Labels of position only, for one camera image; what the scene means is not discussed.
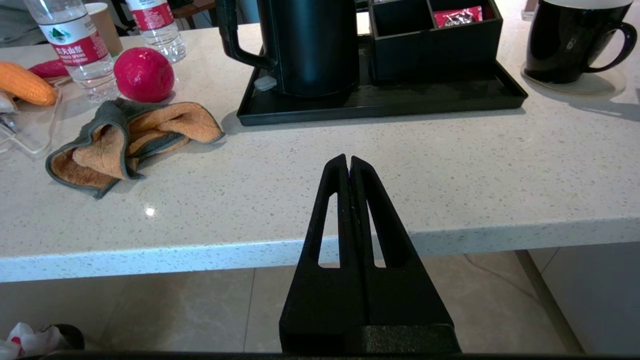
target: white speckled countertop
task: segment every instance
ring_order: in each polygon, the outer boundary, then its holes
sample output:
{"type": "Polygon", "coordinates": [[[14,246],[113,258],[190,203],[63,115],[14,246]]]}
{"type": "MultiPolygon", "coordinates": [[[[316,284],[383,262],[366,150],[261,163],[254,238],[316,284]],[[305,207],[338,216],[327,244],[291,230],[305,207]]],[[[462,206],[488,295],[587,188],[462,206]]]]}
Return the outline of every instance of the white speckled countertop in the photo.
{"type": "MultiPolygon", "coordinates": [[[[640,50],[618,67],[617,97],[543,96],[520,76],[530,23],[515,3],[499,1],[499,61],[530,95],[518,110],[243,127],[234,113],[252,69],[224,55],[217,29],[183,32],[173,101],[203,104],[228,135],[149,160],[146,179],[102,200],[55,183],[44,159],[0,154],[0,281],[294,264],[323,165],[340,153],[374,165],[421,254],[640,240],[640,50]]],[[[635,4],[627,21],[639,19],[635,4]]],[[[240,34],[257,52],[259,26],[240,34]]],[[[19,58],[54,53],[0,49],[19,58]]],[[[67,97],[54,146],[95,107],[67,97]]]]}

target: tile floor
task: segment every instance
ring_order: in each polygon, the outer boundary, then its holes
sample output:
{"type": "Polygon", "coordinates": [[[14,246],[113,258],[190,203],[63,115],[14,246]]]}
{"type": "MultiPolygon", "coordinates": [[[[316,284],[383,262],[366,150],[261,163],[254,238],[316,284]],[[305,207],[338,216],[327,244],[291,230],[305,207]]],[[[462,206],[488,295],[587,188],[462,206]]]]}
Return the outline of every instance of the tile floor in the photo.
{"type": "MultiPolygon", "coordinates": [[[[464,352],[576,352],[514,252],[424,258],[464,352]]],[[[294,267],[0,284],[0,337],[17,321],[72,323],[115,350],[279,352],[294,267]]]]}

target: red apple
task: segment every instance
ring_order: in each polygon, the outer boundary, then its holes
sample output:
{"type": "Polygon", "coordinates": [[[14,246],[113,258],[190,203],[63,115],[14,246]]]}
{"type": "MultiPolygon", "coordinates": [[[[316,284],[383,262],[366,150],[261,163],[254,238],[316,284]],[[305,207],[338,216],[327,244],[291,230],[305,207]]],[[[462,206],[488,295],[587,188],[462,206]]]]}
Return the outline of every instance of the red apple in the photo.
{"type": "Polygon", "coordinates": [[[169,60],[146,47],[134,47],[122,53],[113,73],[122,95],[139,102],[166,99],[175,81],[169,60]]]}

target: red packet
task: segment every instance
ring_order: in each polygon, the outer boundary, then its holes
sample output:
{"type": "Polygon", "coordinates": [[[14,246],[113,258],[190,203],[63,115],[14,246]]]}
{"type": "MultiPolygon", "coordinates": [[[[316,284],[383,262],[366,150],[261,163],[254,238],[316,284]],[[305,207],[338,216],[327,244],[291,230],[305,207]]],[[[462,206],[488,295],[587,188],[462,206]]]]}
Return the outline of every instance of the red packet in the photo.
{"type": "Polygon", "coordinates": [[[471,8],[459,10],[442,10],[435,12],[436,25],[439,28],[447,28],[449,26],[470,24],[472,22],[482,21],[482,6],[473,6],[471,8]]]}

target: black organizer box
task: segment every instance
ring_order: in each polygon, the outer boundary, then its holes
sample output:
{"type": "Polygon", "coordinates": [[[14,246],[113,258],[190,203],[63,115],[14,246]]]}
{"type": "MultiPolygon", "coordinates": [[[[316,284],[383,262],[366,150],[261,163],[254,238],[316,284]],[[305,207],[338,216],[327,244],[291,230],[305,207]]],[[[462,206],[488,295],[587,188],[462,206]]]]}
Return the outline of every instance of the black organizer box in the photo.
{"type": "Polygon", "coordinates": [[[493,0],[369,0],[376,79],[495,62],[502,16],[493,0]],[[438,28],[434,12],[482,6],[483,21],[438,28]]]}

